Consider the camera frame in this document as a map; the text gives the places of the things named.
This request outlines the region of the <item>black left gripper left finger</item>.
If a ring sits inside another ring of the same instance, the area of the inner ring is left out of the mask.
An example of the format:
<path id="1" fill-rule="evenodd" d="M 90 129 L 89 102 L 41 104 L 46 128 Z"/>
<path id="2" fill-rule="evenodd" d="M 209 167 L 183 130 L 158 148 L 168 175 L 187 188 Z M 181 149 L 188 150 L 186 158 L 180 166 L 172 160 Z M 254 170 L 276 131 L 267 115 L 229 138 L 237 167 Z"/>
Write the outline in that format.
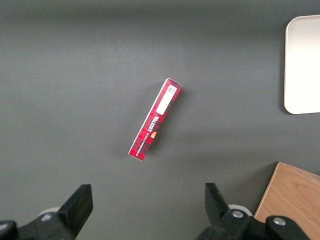
<path id="1" fill-rule="evenodd" d="M 57 210 L 40 214 L 24 226 L 0 222 L 2 240 L 75 240 L 93 211 L 92 186 L 82 184 Z"/>

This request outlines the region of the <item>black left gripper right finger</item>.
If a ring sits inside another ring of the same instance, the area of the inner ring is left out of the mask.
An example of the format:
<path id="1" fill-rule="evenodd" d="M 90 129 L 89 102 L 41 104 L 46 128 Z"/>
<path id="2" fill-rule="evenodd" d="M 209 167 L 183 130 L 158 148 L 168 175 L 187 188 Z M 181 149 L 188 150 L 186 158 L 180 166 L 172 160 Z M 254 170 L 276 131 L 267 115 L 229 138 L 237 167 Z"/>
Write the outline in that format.
<path id="1" fill-rule="evenodd" d="M 198 240 L 308 240 L 309 237 L 292 219 L 268 216 L 256 220 L 239 208 L 230 208 L 215 183 L 205 184 L 205 211 L 210 226 Z"/>

